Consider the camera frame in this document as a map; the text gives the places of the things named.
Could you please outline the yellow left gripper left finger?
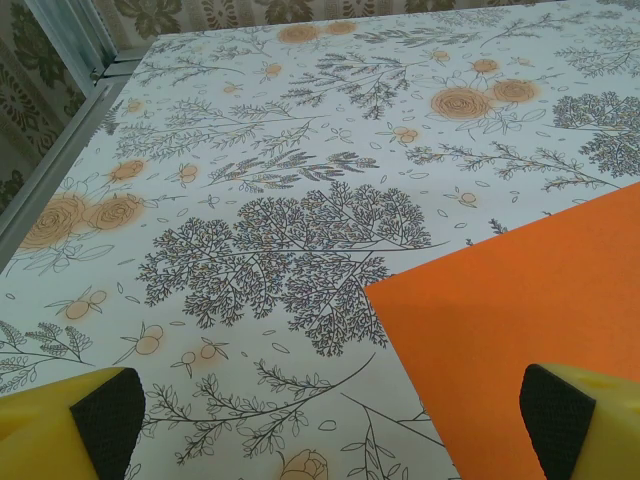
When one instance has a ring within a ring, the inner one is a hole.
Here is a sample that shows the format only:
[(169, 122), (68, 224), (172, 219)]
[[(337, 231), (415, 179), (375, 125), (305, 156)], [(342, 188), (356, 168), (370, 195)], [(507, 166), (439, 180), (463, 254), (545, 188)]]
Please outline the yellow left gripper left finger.
[(123, 479), (145, 414), (137, 371), (110, 367), (1, 398), (3, 479)]

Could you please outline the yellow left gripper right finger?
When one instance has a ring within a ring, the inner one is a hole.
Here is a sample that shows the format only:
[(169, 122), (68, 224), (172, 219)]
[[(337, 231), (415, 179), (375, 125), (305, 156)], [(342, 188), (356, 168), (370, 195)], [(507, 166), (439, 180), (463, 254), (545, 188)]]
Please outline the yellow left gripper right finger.
[(639, 384), (560, 364), (531, 364), (519, 407), (547, 479), (639, 478)]

